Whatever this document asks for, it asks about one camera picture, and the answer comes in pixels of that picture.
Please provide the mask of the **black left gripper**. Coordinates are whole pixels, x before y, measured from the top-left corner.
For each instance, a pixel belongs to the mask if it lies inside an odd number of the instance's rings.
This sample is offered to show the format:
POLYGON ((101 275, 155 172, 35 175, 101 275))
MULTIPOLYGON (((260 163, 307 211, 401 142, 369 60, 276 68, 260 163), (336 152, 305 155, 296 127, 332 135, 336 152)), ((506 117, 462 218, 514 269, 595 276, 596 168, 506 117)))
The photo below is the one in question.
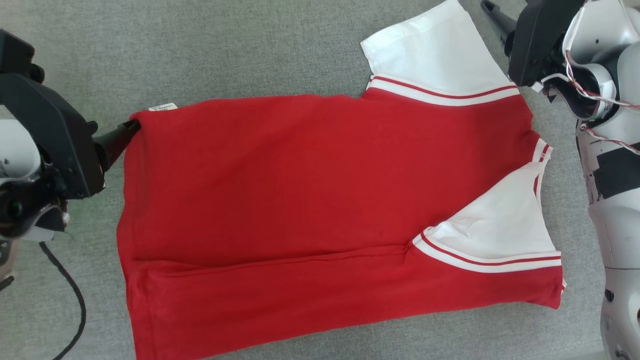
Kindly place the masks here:
POLYGON ((29 132, 59 171, 69 199, 91 198, 141 129, 137 119, 92 137, 87 121, 54 90, 18 74, 0 74, 0 104, 29 132))

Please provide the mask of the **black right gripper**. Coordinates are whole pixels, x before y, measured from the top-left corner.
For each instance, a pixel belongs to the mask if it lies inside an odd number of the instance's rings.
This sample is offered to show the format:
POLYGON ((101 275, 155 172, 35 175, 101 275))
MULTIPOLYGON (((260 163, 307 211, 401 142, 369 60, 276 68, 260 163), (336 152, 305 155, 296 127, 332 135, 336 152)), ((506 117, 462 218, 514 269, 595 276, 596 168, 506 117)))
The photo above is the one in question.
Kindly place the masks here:
POLYGON ((515 85, 531 86, 540 79, 549 63, 547 58, 583 4, 585 0, 526 0, 516 21, 491 0, 481 0, 481 8, 498 38, 514 36, 508 75, 515 85))

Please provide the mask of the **red Bulls jersey white sleeves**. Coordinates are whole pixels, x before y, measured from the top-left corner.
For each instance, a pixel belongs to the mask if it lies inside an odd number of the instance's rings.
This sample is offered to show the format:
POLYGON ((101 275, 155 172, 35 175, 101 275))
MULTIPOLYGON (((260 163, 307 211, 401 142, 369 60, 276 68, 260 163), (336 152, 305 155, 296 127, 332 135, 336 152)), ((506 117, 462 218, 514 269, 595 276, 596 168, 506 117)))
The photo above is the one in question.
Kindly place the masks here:
POLYGON ((347 95, 131 116, 118 224, 137 360, 197 360, 428 313, 558 309, 553 149, 458 0, 361 42, 347 95))

